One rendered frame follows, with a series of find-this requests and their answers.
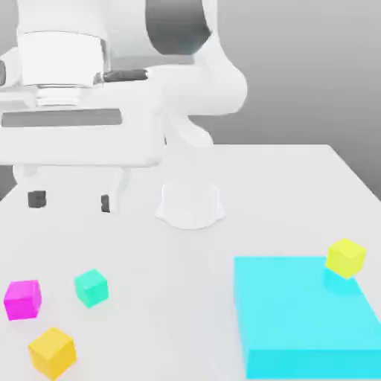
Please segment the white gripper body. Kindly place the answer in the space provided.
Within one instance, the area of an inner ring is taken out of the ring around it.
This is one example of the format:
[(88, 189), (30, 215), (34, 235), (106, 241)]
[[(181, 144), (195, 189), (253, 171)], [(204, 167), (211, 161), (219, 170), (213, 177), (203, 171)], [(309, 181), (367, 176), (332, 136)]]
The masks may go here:
[(0, 93), (0, 164), (149, 167), (164, 147), (163, 106), (150, 84), (82, 89), (71, 105)]

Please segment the small teal cube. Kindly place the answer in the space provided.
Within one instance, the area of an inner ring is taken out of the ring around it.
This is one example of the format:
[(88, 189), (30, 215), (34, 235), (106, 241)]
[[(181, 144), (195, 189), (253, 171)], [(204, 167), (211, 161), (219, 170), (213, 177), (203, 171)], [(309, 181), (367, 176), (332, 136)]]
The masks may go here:
[(74, 278), (75, 292), (79, 300), (91, 308), (109, 297), (107, 279), (96, 269), (91, 269)]

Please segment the small magenta cube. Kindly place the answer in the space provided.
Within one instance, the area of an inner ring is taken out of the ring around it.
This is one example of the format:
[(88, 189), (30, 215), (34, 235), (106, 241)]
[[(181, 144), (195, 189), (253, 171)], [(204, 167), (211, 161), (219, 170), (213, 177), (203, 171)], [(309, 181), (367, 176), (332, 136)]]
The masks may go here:
[(38, 280), (12, 281), (4, 295), (9, 321), (36, 318), (42, 304)]

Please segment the small orange cube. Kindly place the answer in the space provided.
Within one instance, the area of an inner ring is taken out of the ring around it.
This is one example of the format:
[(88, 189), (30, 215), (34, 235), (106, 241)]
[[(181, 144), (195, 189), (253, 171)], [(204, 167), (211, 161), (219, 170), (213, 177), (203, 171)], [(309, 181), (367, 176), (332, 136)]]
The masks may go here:
[(55, 327), (34, 339), (28, 350), (35, 369), (50, 381), (56, 380), (77, 361), (74, 340)]

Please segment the small yellow cube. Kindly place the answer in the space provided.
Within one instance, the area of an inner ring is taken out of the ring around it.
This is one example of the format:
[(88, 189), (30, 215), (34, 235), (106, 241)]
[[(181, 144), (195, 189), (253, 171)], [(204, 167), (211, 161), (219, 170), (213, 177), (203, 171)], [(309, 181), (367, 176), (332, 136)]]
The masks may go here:
[(342, 278), (350, 279), (362, 269), (365, 256), (365, 247), (342, 238), (330, 245), (325, 266)]

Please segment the large cyan box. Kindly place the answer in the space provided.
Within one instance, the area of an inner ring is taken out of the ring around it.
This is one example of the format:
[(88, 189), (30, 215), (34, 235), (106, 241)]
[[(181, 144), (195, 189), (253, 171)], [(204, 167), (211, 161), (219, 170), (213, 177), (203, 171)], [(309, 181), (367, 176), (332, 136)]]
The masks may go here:
[(236, 257), (234, 302), (249, 380), (381, 380), (381, 322), (324, 257)]

